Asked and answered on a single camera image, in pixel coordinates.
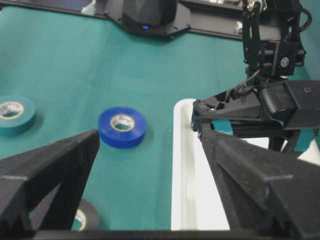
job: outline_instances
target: white tray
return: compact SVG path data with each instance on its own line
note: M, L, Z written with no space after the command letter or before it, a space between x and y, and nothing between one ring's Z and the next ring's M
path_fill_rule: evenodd
M171 230L229 230L223 205L197 133L190 128L193 102L184 99L174 107ZM247 139L268 147L268 138ZM320 165L313 141L301 159Z

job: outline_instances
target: blue tape roll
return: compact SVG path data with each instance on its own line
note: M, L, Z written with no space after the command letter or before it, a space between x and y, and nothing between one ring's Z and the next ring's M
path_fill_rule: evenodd
M129 107L113 107L99 117L98 131L102 141L111 147L127 149L139 145L147 131L147 121Z
M0 136L14 136L31 128L36 120L36 107L27 97L0 97Z

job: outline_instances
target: mounting plate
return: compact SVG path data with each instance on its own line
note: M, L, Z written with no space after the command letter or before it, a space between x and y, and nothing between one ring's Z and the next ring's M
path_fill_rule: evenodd
M124 0L108 0L104 13L129 33L150 37L168 37L191 28L190 10L180 3L178 3L174 21L157 27L125 21L123 5Z

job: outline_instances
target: cable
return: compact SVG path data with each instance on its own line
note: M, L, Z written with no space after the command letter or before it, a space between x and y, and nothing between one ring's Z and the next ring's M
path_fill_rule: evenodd
M312 24L312 15L311 15L311 13L307 9L305 9L304 7L302 8L301 12L304 13L308 17L308 19L306 20L306 22L302 26L300 26L298 28L299 33L302 33L305 30L307 30ZM292 32L288 33L288 35L284 38L283 41L291 39L291 37L292 37Z
M305 9L304 7L302 8L301 12L304 13L305 15L307 15L308 19L305 22L305 24L303 24L301 27L299 27L299 32L300 33L302 33L305 30L307 30L310 27L310 25L312 24L312 15L311 15L311 13L307 9Z
M243 96L246 95L247 93L249 93L250 91L252 91L255 86L245 86L245 84L249 81L251 81L252 79L254 79L259 73L261 72L261 69L258 69L257 71L255 71L254 74L252 74L250 77L248 77L246 80L240 82L235 88L234 88L234 92L236 95L239 96Z

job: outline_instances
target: teal tape roll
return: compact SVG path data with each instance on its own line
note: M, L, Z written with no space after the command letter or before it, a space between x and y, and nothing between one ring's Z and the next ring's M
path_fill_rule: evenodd
M36 120L36 107L27 97L0 97L0 136L14 136L31 128Z
M307 151L314 137L315 137L315 131L313 129L311 128L301 129L294 151L295 152Z
M228 119L213 119L212 125L217 132L224 133L230 136L234 135L231 122Z

